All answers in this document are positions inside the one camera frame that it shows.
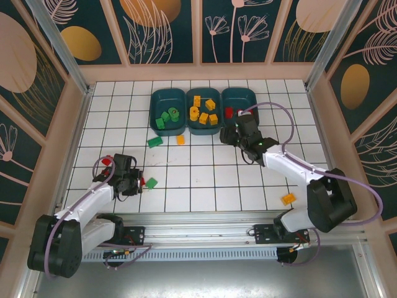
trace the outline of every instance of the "dark teal wallpaper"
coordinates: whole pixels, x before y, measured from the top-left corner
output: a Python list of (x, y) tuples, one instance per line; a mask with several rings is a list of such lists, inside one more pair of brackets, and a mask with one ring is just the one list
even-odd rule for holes
[(112, 0), (131, 64), (193, 63), (190, 0)]
[(47, 134), (65, 82), (10, 1), (0, 3), (0, 96)]
[(41, 146), (0, 112), (0, 222), (14, 225)]
[(397, 216), (397, 105), (355, 147), (368, 182), (383, 201), (383, 220)]
[(396, 88), (397, 3), (378, 1), (330, 82), (353, 132)]
[(280, 0), (203, 0), (202, 62), (264, 62)]

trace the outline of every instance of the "floor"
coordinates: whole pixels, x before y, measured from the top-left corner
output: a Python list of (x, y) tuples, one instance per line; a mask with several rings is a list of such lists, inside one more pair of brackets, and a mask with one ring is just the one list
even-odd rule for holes
[[(259, 165), (247, 165), (240, 150), (223, 145), (219, 133), (209, 136), (184, 132), (185, 145), (176, 137), (163, 137), (163, 144), (149, 148), (146, 141), (156, 137), (148, 128), (150, 95), (162, 88), (187, 92), (212, 87), (222, 92), (228, 87), (253, 90), (258, 102), (277, 102), (293, 113), (297, 125), (290, 153), (327, 168), (317, 128), (301, 80), (217, 80), (217, 81), (135, 81), (98, 82), (79, 144), (73, 172), (65, 194), (71, 205), (92, 180), (91, 167), (104, 155), (123, 153), (134, 156), (147, 180), (158, 185), (141, 195), (112, 201), (101, 212), (214, 212), (284, 210), (280, 198), (290, 192), (297, 196), (294, 207), (305, 205), (298, 188), (282, 175)], [(262, 106), (259, 129), (264, 137), (285, 141), (290, 133), (283, 111)]]

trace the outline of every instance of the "cable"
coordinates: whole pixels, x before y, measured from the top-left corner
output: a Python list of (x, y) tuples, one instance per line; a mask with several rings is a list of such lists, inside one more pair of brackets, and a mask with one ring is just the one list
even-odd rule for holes
[(341, 223), (341, 225), (343, 225), (343, 226), (365, 225), (365, 224), (369, 224), (370, 222), (373, 222), (374, 220), (376, 220), (377, 218), (380, 217), (380, 215), (381, 215), (381, 213), (383, 211), (383, 202), (382, 202), (382, 199), (379, 196), (379, 194), (372, 187), (370, 187), (369, 185), (367, 185), (365, 183), (362, 183), (362, 182), (360, 182), (358, 180), (352, 179), (352, 178), (348, 178), (348, 177), (340, 176), (340, 175), (335, 175), (335, 174), (331, 174), (331, 173), (327, 173), (327, 172), (323, 172), (323, 171), (318, 171), (317, 169), (311, 168), (311, 167), (305, 165), (304, 163), (294, 159), (292, 156), (290, 156), (285, 151), (285, 146), (293, 138), (293, 134), (295, 132), (295, 124), (293, 122), (293, 118), (292, 118), (291, 113), (289, 113), (289, 111), (286, 108), (284, 108), (282, 105), (277, 104), (275, 102), (260, 102), (258, 104), (253, 105), (252, 107), (249, 107), (248, 109), (243, 110), (241, 114), (244, 114), (244, 113), (248, 112), (249, 110), (252, 110), (255, 107), (259, 107), (259, 106), (262, 106), (262, 105), (277, 106), (281, 110), (283, 110), (288, 115), (288, 118), (290, 119), (290, 122), (291, 122), (291, 134), (290, 134), (290, 137), (284, 143), (282, 143), (282, 151), (283, 151), (285, 157), (287, 157), (289, 160), (291, 160), (292, 162), (296, 163), (297, 165), (301, 166), (302, 168), (307, 169), (307, 170), (309, 170), (311, 172), (314, 172), (316, 174), (320, 174), (320, 175), (323, 175), (323, 176), (326, 176), (326, 177), (329, 177), (329, 178), (340, 179), (340, 180), (352, 182), (352, 183), (355, 183), (355, 184), (357, 184), (359, 186), (362, 186), (365, 189), (367, 189), (368, 191), (370, 191), (375, 196), (375, 199), (377, 200), (377, 203), (378, 203), (378, 211), (372, 217), (370, 217), (369, 219), (366, 219), (366, 220), (362, 220), (360, 222), (343, 222), (343, 223)]
[(65, 220), (65, 218), (67, 218), (67, 216), (69, 216), (70, 214), (73, 214), (73, 211), (75, 210), (75, 208), (77, 208), (78, 205), (80, 205), (85, 199), (87, 199), (88, 196), (90, 196), (93, 192), (96, 192), (98, 189), (100, 189), (103, 185), (105, 185), (106, 183), (108, 183), (108, 181), (110, 179), (112, 179), (112, 176), (114, 175), (114, 172), (116, 170), (116, 164), (114, 163), (113, 158), (110, 158), (109, 156), (103, 156), (100, 157), (95, 163), (94, 166), (92, 167), (92, 173), (95, 173), (95, 167), (98, 165), (98, 163), (103, 160), (104, 158), (109, 159), (112, 162), (112, 171), (110, 172), (109, 176), (101, 183), (99, 183), (97, 186), (95, 186), (93, 189), (91, 189), (90, 191), (88, 191), (87, 193), (85, 193), (77, 202), (75, 202), (69, 209), (69, 211), (66, 211), (65, 214), (62, 215), (62, 217), (60, 219), (58, 219), (58, 221), (56, 222), (56, 224), (54, 225), (54, 227), (51, 230), (50, 236), (48, 237), (48, 241), (47, 241), (47, 245), (45, 247), (45, 253), (44, 253), (44, 273), (45, 276), (52, 280), (54, 279), (54, 276), (51, 275), (50, 273), (50, 268), (48, 265), (48, 259), (50, 257), (50, 248), (51, 248), (51, 244), (52, 241), (54, 239), (55, 233), (58, 230), (59, 226), (62, 224), (62, 222)]

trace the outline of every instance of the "white tile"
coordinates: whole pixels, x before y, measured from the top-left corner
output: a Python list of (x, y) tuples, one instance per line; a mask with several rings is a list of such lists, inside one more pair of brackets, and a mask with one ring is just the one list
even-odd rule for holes
[[(287, 110), (291, 114), (292, 120), (293, 120), (292, 110), (291, 109), (287, 109)], [(273, 115), (274, 115), (274, 120), (275, 120), (276, 125), (290, 125), (291, 124), (291, 120), (285, 111), (280, 110), (280, 109), (273, 109)]]
[(170, 146), (168, 148), (169, 166), (188, 166), (190, 165), (189, 146)]
[(92, 184), (91, 168), (74, 168), (71, 189), (87, 189)]
[(306, 93), (290, 93), (291, 105), (294, 109), (306, 108), (309, 109), (309, 100)]
[(110, 105), (111, 111), (129, 111), (131, 104), (131, 96), (113, 96), (112, 104)]
[(99, 158), (100, 147), (80, 148), (76, 166), (94, 166)]
[(116, 82), (113, 95), (131, 95), (134, 82)]
[[(270, 101), (276, 104), (280, 104), (286, 109), (291, 108), (290, 98), (288, 97), (288, 93), (270, 93)], [(279, 110), (279, 107), (272, 106), (272, 109)]]
[(298, 131), (302, 143), (320, 143), (320, 137), (315, 125), (298, 126)]
[(97, 82), (95, 85), (94, 96), (112, 95), (114, 82)]
[(229, 87), (248, 88), (248, 83), (246, 79), (230, 79)]
[(258, 129), (261, 131), (262, 137), (273, 138), (274, 140), (277, 140), (275, 126), (258, 126)]
[(169, 166), (167, 169), (167, 187), (190, 187), (190, 166)]
[(107, 129), (117, 129), (127, 127), (128, 112), (109, 112), (107, 118)]
[(152, 93), (160, 89), (171, 88), (171, 81), (153, 81)]
[(210, 87), (210, 81), (207, 79), (201, 79), (201, 80), (193, 80), (190, 82), (190, 88), (208, 88)]
[(90, 112), (86, 121), (87, 129), (104, 129), (108, 112)]
[(124, 147), (123, 154), (135, 157), (137, 167), (143, 166), (143, 159), (145, 158), (145, 147)]
[(302, 144), (302, 148), (308, 163), (326, 163), (321, 144)]
[[(288, 138), (291, 135), (291, 126), (276, 126), (277, 133), (279, 135), (279, 142), (284, 143), (285, 141), (288, 140)], [(299, 135), (297, 132), (297, 127), (295, 126), (295, 130), (293, 133), (292, 140), (289, 141), (291, 144), (299, 144)]]
[(103, 147), (124, 146), (125, 129), (106, 129)]
[(132, 95), (151, 95), (152, 81), (134, 82)]
[(146, 146), (148, 129), (127, 129), (124, 146)]
[(174, 188), (166, 192), (166, 212), (189, 212), (190, 189)]
[(157, 146), (146, 149), (145, 166), (166, 166), (167, 150), (165, 146)]
[(185, 129), (184, 133), (182, 134), (185, 139), (185, 144), (184, 145), (178, 145), (176, 142), (176, 136), (171, 136), (169, 137), (169, 145), (170, 146), (189, 146), (190, 145), (190, 132), (188, 129)]
[(214, 187), (213, 166), (192, 166), (191, 187)]
[(266, 82), (269, 93), (287, 93), (283, 79), (267, 79)]
[(164, 212), (165, 189), (148, 189), (142, 192), (140, 212)]
[(241, 187), (240, 193), (243, 211), (266, 210), (263, 187)]
[[(263, 102), (269, 102), (269, 101), (270, 101), (270, 97), (267, 93), (256, 94), (256, 102), (258, 104), (263, 103)], [(271, 109), (271, 108), (272, 107), (270, 106), (270, 104), (263, 104), (258, 107), (258, 109)]]
[(216, 165), (236, 164), (236, 150), (233, 146), (214, 146), (213, 157)]
[(128, 214), (128, 213), (138, 213), (139, 212), (139, 204), (141, 201), (141, 196), (131, 196), (126, 198), (125, 196), (120, 196), (120, 200), (124, 200), (124, 202), (120, 202), (115, 200), (114, 213)]
[(267, 93), (267, 86), (265, 79), (249, 79), (248, 88), (255, 93)]
[(261, 125), (275, 125), (272, 110), (259, 110), (259, 122)]
[(154, 187), (156, 188), (166, 188), (166, 180), (167, 180), (167, 167), (166, 166), (145, 166), (143, 170), (143, 177), (145, 181), (150, 178), (155, 179), (158, 183)]
[(311, 109), (294, 109), (293, 115), (297, 125), (315, 125)]
[(131, 101), (131, 111), (148, 111), (150, 109), (150, 96), (133, 96)]
[(215, 189), (216, 211), (240, 211), (240, 192), (236, 187)]
[(90, 112), (107, 112), (109, 111), (111, 96), (94, 96), (92, 97)]
[(212, 146), (191, 146), (191, 151), (192, 165), (213, 165)]
[(278, 171), (269, 169), (268, 167), (261, 167), (262, 179), (264, 186), (283, 186), (287, 185), (285, 176), (280, 174)]
[[(152, 138), (157, 138), (157, 137), (158, 137), (158, 135), (156, 135), (156, 133), (152, 129), (148, 130), (148, 140), (151, 140)], [(163, 140), (163, 143), (159, 146), (167, 146), (169, 137), (161, 137), (161, 139)]]
[(101, 147), (104, 139), (104, 129), (84, 129), (82, 147)]
[(190, 135), (191, 145), (212, 145), (211, 135)]
[(306, 93), (305, 85), (301, 79), (286, 79), (288, 93)]
[(262, 186), (261, 166), (257, 164), (238, 166), (238, 178), (240, 186)]
[(148, 124), (148, 111), (130, 112), (130, 116), (128, 118), (128, 127), (148, 127)]
[(172, 81), (172, 88), (179, 88), (185, 93), (190, 90), (190, 81)]
[(218, 90), (219, 93), (222, 93), (223, 90), (229, 88), (229, 82), (227, 79), (211, 80), (210, 87)]
[(215, 211), (215, 189), (192, 189), (192, 212)]
[(216, 166), (215, 186), (238, 186), (237, 166)]
[(288, 210), (291, 205), (284, 206), (281, 198), (288, 194), (286, 186), (265, 187), (267, 209), (269, 210)]

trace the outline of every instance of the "red block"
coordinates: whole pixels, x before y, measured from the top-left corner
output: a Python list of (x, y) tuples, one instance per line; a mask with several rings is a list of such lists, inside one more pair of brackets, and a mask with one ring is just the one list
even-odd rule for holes
[(225, 108), (225, 117), (226, 117), (226, 119), (233, 118), (233, 108), (232, 107)]

